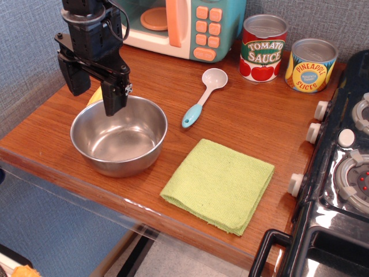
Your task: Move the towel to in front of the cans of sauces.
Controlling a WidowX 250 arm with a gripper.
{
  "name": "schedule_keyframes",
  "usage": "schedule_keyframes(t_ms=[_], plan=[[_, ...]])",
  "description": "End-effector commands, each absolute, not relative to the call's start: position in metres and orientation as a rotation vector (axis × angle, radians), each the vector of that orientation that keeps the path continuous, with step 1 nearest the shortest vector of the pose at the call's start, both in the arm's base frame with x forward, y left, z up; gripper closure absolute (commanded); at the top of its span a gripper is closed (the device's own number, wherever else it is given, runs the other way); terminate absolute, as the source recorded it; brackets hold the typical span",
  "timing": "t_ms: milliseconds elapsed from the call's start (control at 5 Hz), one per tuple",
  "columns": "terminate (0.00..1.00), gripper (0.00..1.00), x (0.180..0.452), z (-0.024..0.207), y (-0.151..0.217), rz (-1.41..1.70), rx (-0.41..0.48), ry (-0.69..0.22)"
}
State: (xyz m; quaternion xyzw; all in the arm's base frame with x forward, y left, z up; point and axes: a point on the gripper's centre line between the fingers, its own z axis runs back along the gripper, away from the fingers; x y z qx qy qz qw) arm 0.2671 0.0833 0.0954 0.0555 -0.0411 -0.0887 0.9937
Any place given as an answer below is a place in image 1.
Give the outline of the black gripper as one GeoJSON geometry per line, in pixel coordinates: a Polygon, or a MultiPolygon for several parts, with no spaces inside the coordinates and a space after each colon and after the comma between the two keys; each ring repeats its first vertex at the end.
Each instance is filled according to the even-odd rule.
{"type": "Polygon", "coordinates": [[[127,105],[130,69],[119,54],[129,31],[122,33],[120,8],[63,8],[69,33],[58,33],[58,63],[70,92],[79,96],[101,82],[106,116],[127,105]]]}

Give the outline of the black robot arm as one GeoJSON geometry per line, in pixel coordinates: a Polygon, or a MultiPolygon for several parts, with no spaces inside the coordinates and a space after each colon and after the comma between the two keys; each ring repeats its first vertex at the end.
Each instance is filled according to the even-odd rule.
{"type": "Polygon", "coordinates": [[[130,69],[120,55],[129,29],[122,31],[126,16],[115,1],[63,1],[61,10],[69,33],[58,33],[58,63],[74,96],[91,87],[90,78],[100,81],[106,116],[115,115],[127,104],[132,89],[130,69]]]}

